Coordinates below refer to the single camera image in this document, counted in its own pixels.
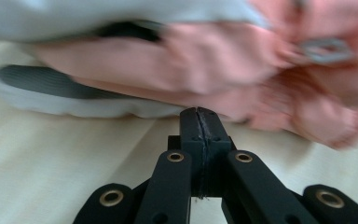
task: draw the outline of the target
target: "clothing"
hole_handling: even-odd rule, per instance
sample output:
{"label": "clothing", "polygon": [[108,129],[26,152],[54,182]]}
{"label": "clothing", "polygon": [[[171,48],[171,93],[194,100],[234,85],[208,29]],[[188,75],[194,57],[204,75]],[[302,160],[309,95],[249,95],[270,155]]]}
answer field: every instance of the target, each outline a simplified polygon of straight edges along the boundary
{"label": "clothing", "polygon": [[246,0],[0,0],[0,40],[47,41],[135,20],[248,21],[268,26]]}
{"label": "clothing", "polygon": [[[271,28],[175,22],[162,28],[158,42],[93,37],[35,50],[43,62],[84,85],[206,107],[228,120],[288,130],[334,148],[357,142],[358,1],[251,3]],[[300,47],[326,38],[345,42],[351,59],[316,64]]]}
{"label": "clothing", "polygon": [[95,89],[74,82],[49,67],[9,65],[0,68],[0,97],[18,108],[81,118],[144,119],[178,116],[185,108]]}

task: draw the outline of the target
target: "screw hole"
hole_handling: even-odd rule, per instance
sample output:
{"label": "screw hole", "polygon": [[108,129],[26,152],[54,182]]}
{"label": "screw hole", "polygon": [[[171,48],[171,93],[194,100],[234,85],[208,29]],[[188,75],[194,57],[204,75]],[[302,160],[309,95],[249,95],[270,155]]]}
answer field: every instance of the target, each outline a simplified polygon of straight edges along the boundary
{"label": "screw hole", "polygon": [[121,203],[123,198],[124,198],[123,192],[121,192],[118,189],[111,189],[106,191],[103,195],[101,195],[100,204],[105,207],[115,206]]}
{"label": "screw hole", "polygon": [[235,159],[237,159],[237,161],[241,161],[241,162],[251,162],[253,160],[253,158],[251,156],[249,156],[248,154],[245,154],[245,153],[238,153],[235,156]]}
{"label": "screw hole", "polygon": [[298,217],[293,216],[293,215],[288,215],[286,216],[286,218],[284,219],[286,221],[286,223],[288,224],[301,224],[300,219],[298,219]]}
{"label": "screw hole", "polygon": [[170,155],[168,155],[167,158],[168,158],[169,161],[179,162],[179,161],[182,161],[185,158],[185,156],[183,156],[180,153],[173,152]]}
{"label": "screw hole", "polygon": [[164,213],[158,213],[153,216],[152,220],[155,224],[164,224],[168,222],[168,217]]}
{"label": "screw hole", "polygon": [[316,198],[321,203],[334,208],[342,208],[345,205],[344,201],[336,194],[323,189],[316,191]]}

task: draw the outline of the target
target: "beige floor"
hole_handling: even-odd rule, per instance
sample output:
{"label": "beige floor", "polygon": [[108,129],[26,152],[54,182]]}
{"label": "beige floor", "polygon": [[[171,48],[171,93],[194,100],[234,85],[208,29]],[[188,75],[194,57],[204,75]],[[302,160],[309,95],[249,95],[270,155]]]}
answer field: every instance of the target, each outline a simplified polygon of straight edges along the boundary
{"label": "beige floor", "polygon": [[[31,64],[0,43],[0,65]],[[358,202],[358,147],[335,151],[290,133],[225,124],[238,148],[256,153],[287,188],[338,188]],[[0,224],[71,223],[98,187],[135,187],[151,176],[178,119],[79,119],[20,111],[0,99]],[[219,200],[193,200],[191,223],[225,223]]]}

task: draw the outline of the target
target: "pink jacket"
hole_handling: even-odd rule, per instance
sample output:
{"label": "pink jacket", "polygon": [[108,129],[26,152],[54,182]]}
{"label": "pink jacket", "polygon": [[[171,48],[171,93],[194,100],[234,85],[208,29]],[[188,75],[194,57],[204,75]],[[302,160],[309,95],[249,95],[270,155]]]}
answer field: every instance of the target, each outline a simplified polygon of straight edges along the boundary
{"label": "pink jacket", "polygon": [[332,148],[358,141],[358,0],[252,0],[247,22],[167,24],[162,41],[83,38],[35,46],[85,85],[202,106]]}

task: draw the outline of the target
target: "black clamp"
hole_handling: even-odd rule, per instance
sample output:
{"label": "black clamp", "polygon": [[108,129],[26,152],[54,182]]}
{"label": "black clamp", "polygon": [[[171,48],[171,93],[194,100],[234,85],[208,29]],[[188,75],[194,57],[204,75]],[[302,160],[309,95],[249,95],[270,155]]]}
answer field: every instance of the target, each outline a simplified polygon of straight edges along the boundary
{"label": "black clamp", "polygon": [[222,198],[229,224],[358,223],[358,204],[337,189],[287,189],[254,153],[237,150],[217,115],[181,113],[152,177],[135,189],[119,184],[92,193],[75,224],[185,224],[191,197]]}

